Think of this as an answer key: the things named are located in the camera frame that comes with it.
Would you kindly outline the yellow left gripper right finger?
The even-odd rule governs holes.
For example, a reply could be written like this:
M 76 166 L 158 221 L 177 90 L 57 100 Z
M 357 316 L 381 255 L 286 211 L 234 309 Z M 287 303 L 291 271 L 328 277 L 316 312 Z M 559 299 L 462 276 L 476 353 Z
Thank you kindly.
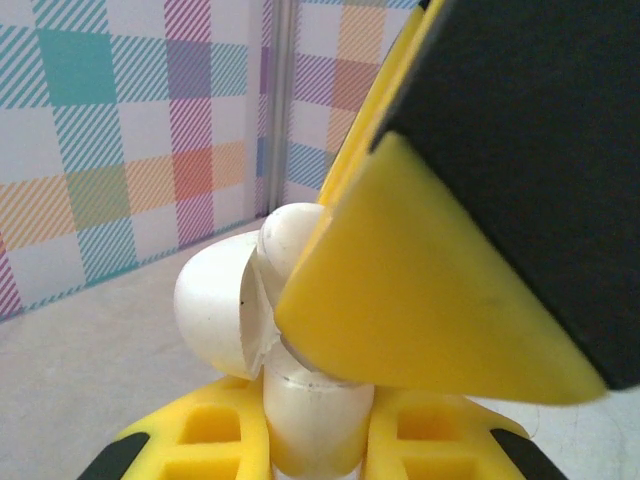
M 360 480 L 566 480 L 513 420 L 464 396 L 378 387 Z

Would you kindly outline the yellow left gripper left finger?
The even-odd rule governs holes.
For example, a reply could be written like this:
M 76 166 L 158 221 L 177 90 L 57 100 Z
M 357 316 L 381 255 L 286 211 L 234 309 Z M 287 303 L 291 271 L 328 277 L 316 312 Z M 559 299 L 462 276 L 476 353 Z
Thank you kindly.
M 262 380 L 225 376 L 154 411 L 77 480 L 274 480 Z

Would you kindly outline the white earbud charging case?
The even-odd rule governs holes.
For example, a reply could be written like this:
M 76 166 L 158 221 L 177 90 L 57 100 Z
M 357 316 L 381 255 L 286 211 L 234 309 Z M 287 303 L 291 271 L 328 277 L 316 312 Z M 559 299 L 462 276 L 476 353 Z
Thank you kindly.
M 231 376 L 261 379 L 260 404 L 275 473 L 282 480 L 359 480 L 371 385 L 321 371 L 275 323 L 275 307 L 323 213 L 293 203 L 262 226 L 215 243 L 184 265 L 174 314 L 186 344 Z

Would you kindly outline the aluminium frame post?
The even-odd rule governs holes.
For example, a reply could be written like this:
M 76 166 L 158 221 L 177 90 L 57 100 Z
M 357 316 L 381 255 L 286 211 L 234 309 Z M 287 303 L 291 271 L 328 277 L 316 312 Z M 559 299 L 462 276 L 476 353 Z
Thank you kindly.
M 271 4 L 264 166 L 267 213 L 284 204 L 299 0 L 271 0 Z

